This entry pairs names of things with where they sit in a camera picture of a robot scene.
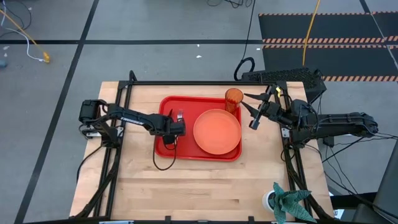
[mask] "black metal frame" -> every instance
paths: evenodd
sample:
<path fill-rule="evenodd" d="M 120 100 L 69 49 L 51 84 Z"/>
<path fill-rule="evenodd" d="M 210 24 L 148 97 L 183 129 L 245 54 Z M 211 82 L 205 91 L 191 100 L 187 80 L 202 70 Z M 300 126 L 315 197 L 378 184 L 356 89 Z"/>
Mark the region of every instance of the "black metal frame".
<path fill-rule="evenodd" d="M 118 91 L 116 93 L 116 100 L 115 103 L 120 105 L 121 103 L 121 97 L 122 97 L 122 93 L 123 90 L 126 89 L 126 97 L 124 100 L 124 107 L 128 108 L 129 107 L 129 102 L 130 102 L 130 98 L 131 98 L 131 92 L 132 92 L 132 87 L 134 85 L 234 85 L 234 86 L 245 86 L 245 85 L 251 85 L 251 86 L 267 86 L 267 85 L 271 85 L 271 84 L 275 84 L 275 82 L 261 82 L 261 83 L 256 83 L 256 82 L 229 82 L 229 81 L 137 81 L 137 78 L 135 76 L 135 74 L 130 71 L 129 74 L 129 80 L 128 81 L 119 81 L 119 85 L 118 85 Z M 287 90 L 284 90 L 284 101 L 285 101 L 285 106 L 286 108 L 290 107 L 290 101 L 287 97 Z M 280 100 L 278 97 L 275 98 L 277 103 L 280 103 Z M 116 120 L 112 120 L 111 122 L 111 127 L 115 127 L 116 126 Z M 126 126 L 126 122 L 125 121 L 121 121 L 121 127 L 125 128 Z M 116 151 L 115 153 L 115 158 L 114 158 L 114 162 L 119 165 L 119 161 L 121 158 L 121 150 L 122 150 L 122 146 L 123 146 L 123 137 L 124 135 L 120 136 L 119 138 L 121 138 L 121 143 L 117 148 L 114 148 L 114 150 Z M 286 139 L 284 139 L 282 137 L 282 142 L 283 142 L 283 148 L 284 148 L 284 155 L 285 158 L 290 158 L 290 154 L 289 154 L 289 148 L 288 148 L 288 141 L 286 141 Z M 106 182 L 106 177 L 107 177 L 107 173 L 108 173 L 108 169 L 109 169 L 109 160 L 111 157 L 111 152 L 112 152 L 113 148 L 106 148 L 106 152 L 105 152 L 105 156 L 104 156 L 104 162 L 103 162 L 103 167 L 102 167 L 102 171 L 101 171 L 101 178 L 99 181 L 99 184 L 103 184 L 104 182 Z M 300 185 L 298 184 L 298 186 L 301 186 L 301 189 L 307 188 L 306 185 L 306 181 L 305 181 L 305 174 L 304 174 L 304 169 L 303 169 L 303 164 L 302 164 L 302 160 L 301 160 L 301 156 L 300 156 L 300 151 L 299 149 L 293 149 L 295 151 L 295 159 L 296 159 L 296 164 L 297 164 L 297 176 L 300 179 Z M 286 167 L 287 169 L 289 169 L 289 166 L 292 167 L 292 163 L 290 160 L 286 159 Z M 111 221 L 111 212 L 112 212 L 112 208 L 113 208 L 113 200 L 114 200 L 114 194 L 116 191 L 116 181 L 118 178 L 118 169 L 119 166 L 117 166 L 116 171 L 115 171 L 115 175 L 113 176 L 110 184 L 110 188 L 109 188 L 109 196 L 108 196 L 108 201 L 106 202 L 106 212 L 105 212 L 105 216 L 100 216 L 100 210 L 101 210 L 101 206 L 102 206 L 102 199 L 103 199 L 103 194 L 100 194 L 100 198 L 97 201 L 97 203 L 95 204 L 94 207 L 94 212 L 93 212 L 93 217 L 87 217 L 88 214 L 86 214 L 84 217 L 71 217 L 70 219 L 67 220 L 54 220 L 54 221 L 47 221 L 47 222 L 36 222 L 36 223 L 43 223 L 43 224 L 53 224 L 53 223 L 98 223 L 98 222 L 106 222 L 106 221 Z M 292 176 L 289 175 L 289 187 L 290 190 L 295 190 L 295 184 L 297 182 L 297 177 L 293 178 Z M 304 201 L 304 205 L 305 205 L 305 209 L 312 214 L 312 209 L 310 206 L 310 199 L 306 198 Z M 310 223 L 310 222 L 305 222 L 302 220 L 296 220 L 296 221 L 300 221 L 301 223 Z M 339 223 L 339 224 L 343 224 L 343 223 L 352 223 L 352 222 L 341 222 L 341 221 L 337 221 L 337 220 L 326 220 L 326 219 L 319 219 L 317 220 L 318 223 Z M 250 224 L 271 224 L 274 222 L 257 222 L 254 220 L 254 217 L 248 217 L 247 221 L 210 221 L 210 220 L 194 220 L 194 221 L 172 221 L 170 216 L 166 216 L 165 220 L 134 220 L 134 223 L 153 223 L 153 224 L 168 224 L 168 223 L 181 223 L 181 224 L 191 224 L 191 223 L 214 223 L 214 224 L 246 224 L 246 223 L 250 223 Z"/>

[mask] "red tray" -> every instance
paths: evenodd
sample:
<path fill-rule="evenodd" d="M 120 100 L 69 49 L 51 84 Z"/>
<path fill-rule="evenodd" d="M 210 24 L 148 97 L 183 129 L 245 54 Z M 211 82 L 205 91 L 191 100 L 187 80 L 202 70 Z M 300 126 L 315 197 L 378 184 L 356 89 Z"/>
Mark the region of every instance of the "red tray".
<path fill-rule="evenodd" d="M 168 96 L 160 102 L 159 113 L 168 115 L 173 109 L 172 117 L 177 120 L 177 113 L 183 110 L 183 118 L 187 132 L 185 136 L 178 137 L 177 158 L 179 159 L 199 159 L 207 161 L 234 161 L 242 153 L 242 139 L 231 152 L 223 155 L 213 155 L 202 150 L 193 137 L 193 125 L 203 112 L 211 109 L 225 109 L 224 98 L 202 98 L 190 96 Z M 238 108 L 235 114 L 236 119 L 241 125 L 241 109 Z M 174 150 L 164 147 L 162 138 L 157 138 L 155 142 L 156 154 L 162 157 L 173 158 Z"/>

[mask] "floor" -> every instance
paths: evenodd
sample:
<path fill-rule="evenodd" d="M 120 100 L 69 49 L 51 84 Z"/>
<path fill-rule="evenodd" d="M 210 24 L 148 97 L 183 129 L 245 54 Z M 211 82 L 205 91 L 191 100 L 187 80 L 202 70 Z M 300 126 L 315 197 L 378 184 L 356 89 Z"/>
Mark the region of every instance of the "floor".
<path fill-rule="evenodd" d="M 21 4 L 6 2 L 15 14 L 24 21 L 29 20 Z M 93 2 L 23 0 L 32 13 L 32 25 L 27 32 L 37 40 L 79 40 Z M 315 2 L 257 0 L 254 13 L 312 12 Z M 366 3 L 371 11 L 398 10 L 396 0 L 366 0 Z M 86 39 L 243 40 L 250 12 L 251 8 L 233 9 L 226 2 L 210 7 L 206 0 L 99 0 Z M 318 12 L 363 12 L 363 8 L 359 0 L 322 0 Z M 259 30 L 258 20 L 253 19 L 250 39 L 260 40 Z M 21 37 L 9 34 L 2 39 Z M 96 98 L 101 82 L 125 80 L 130 69 L 139 80 L 232 80 L 244 50 L 241 44 L 85 45 L 80 58 L 74 61 L 77 62 L 74 70 L 71 63 L 78 46 L 73 41 L 65 43 L 42 46 L 52 57 L 50 64 L 28 58 L 25 45 L 0 45 L 0 59 L 8 62 L 7 68 L 0 69 L 0 100 L 3 103 L 0 107 L 3 118 L 0 223 L 14 223 L 18 213 L 16 223 L 68 217 L 76 168 L 86 145 L 77 131 L 80 103 Z M 259 62 L 256 70 L 263 70 L 259 47 L 249 45 L 246 55 Z M 40 55 L 35 47 L 30 52 Z M 365 111 L 374 116 L 381 132 L 398 134 L 396 82 L 327 82 L 326 86 L 323 113 Z M 68 91 L 62 105 L 58 99 L 65 90 Z M 54 112 L 60 112 L 59 120 L 53 117 Z M 53 136 L 47 132 L 49 128 L 54 128 Z M 336 142 L 352 140 L 355 138 L 344 136 Z M 391 140 L 364 142 L 337 156 L 358 192 L 377 190 L 394 144 Z M 325 147 L 320 144 L 320 148 L 325 156 Z M 46 152 L 40 175 L 32 176 L 39 154 L 45 156 Z M 331 164 L 336 166 L 336 161 L 332 159 Z M 334 179 L 338 178 L 328 164 L 324 167 Z M 334 183 L 328 183 L 338 193 L 347 194 Z M 30 192 L 32 197 L 25 197 L 24 202 L 28 203 L 22 203 L 20 208 L 25 192 L 28 196 Z"/>

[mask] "white cable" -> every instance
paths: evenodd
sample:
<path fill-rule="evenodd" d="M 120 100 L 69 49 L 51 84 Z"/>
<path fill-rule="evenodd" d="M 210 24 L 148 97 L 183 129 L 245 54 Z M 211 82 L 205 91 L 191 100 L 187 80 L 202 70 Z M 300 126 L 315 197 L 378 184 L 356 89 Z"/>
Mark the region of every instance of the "white cable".
<path fill-rule="evenodd" d="M 4 5 L 4 15 L 2 16 L 1 27 L 3 27 L 2 25 L 3 25 L 4 20 L 6 18 L 6 11 L 7 11 L 6 1 L 2 0 L 2 4 Z M 30 56 L 30 54 L 29 54 L 29 47 L 30 47 L 29 39 L 23 33 L 19 32 L 19 31 L 16 31 L 14 29 L 11 29 L 11 28 L 7 28 L 7 27 L 3 27 L 3 28 L 5 28 L 6 30 L 10 30 L 10 31 L 16 32 L 17 34 L 20 34 L 21 36 L 25 37 L 26 43 L 27 43 L 26 54 L 28 55 L 28 57 L 30 57 L 30 58 L 32 58 L 34 60 L 38 60 L 40 62 L 44 62 L 44 59 Z"/>

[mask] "plastic cup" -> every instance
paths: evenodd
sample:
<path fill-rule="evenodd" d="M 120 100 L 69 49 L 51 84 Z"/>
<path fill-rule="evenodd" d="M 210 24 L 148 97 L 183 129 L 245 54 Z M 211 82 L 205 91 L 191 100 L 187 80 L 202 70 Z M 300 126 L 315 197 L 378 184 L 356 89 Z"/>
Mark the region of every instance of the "plastic cup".
<path fill-rule="evenodd" d="M 235 111 L 242 100 L 242 91 L 237 88 L 230 88 L 225 92 L 225 110 L 231 114 L 235 114 Z"/>

